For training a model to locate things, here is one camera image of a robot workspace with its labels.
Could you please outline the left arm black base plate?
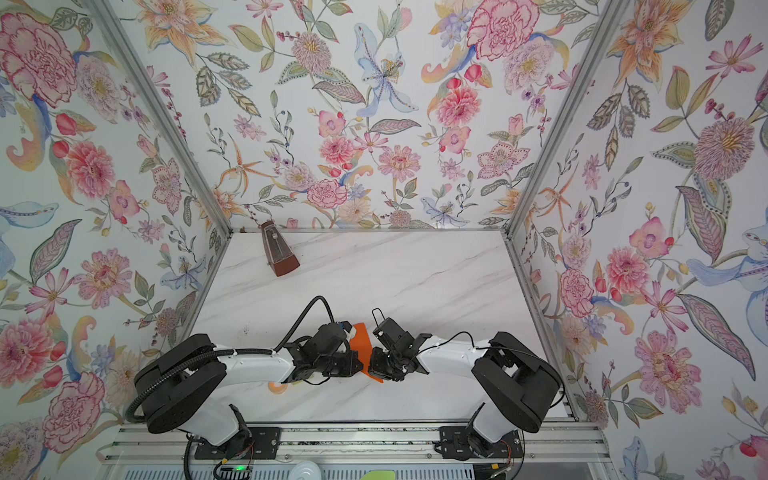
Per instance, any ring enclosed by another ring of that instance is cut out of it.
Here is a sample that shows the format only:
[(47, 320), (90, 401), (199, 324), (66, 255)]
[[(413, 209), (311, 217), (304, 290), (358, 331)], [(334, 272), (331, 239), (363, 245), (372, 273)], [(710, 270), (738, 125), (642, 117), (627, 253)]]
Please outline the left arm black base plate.
[(250, 427), (249, 432), (241, 431), (222, 445), (208, 442), (199, 444), (194, 453), (195, 460), (274, 460), (280, 444), (279, 427)]

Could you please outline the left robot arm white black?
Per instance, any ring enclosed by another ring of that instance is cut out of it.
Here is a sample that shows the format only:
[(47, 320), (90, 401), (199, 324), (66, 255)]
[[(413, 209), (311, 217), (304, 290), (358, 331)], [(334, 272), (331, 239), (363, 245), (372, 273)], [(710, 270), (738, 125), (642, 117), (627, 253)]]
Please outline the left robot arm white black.
[(214, 393), (234, 385), (349, 378), (366, 370), (364, 347), (371, 345), (363, 324), (328, 323), (315, 335), (278, 349), (233, 349), (195, 334), (144, 367), (135, 377), (136, 398), (125, 418), (153, 434), (181, 430), (238, 454), (253, 444), (239, 408)]

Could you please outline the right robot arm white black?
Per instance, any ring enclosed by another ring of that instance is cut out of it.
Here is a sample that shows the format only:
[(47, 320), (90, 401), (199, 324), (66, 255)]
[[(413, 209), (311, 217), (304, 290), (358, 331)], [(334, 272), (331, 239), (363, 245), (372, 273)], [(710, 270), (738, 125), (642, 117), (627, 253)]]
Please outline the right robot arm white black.
[(468, 437), (496, 444), (514, 431), (536, 433), (551, 408), (563, 380), (546, 360), (508, 332), (476, 341), (462, 331), (449, 339), (412, 335), (394, 319), (373, 330), (379, 345), (372, 350), (369, 372), (399, 382), (410, 374), (472, 379), (484, 394), (468, 423)]

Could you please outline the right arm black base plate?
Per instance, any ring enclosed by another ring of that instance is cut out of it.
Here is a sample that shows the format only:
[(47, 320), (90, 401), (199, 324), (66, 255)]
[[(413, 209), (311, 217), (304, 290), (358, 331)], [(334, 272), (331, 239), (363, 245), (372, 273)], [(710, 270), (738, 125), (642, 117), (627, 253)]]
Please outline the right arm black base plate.
[(491, 443), (469, 426), (443, 426), (438, 429), (439, 439), (434, 451), (443, 459), (468, 461), (471, 459), (521, 459), (524, 456), (523, 440), (517, 430), (509, 432), (501, 440)]

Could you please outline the orange square paper sheet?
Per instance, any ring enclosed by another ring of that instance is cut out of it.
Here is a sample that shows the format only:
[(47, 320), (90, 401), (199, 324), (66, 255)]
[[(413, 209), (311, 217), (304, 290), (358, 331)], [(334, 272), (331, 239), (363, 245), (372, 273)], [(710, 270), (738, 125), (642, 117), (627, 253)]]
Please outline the orange square paper sheet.
[(373, 346), (368, 330), (364, 323), (353, 324), (353, 335), (350, 340), (350, 348), (358, 354), (358, 360), (362, 363), (362, 372), (378, 383), (384, 383), (381, 378), (370, 372), (370, 361), (373, 354)]

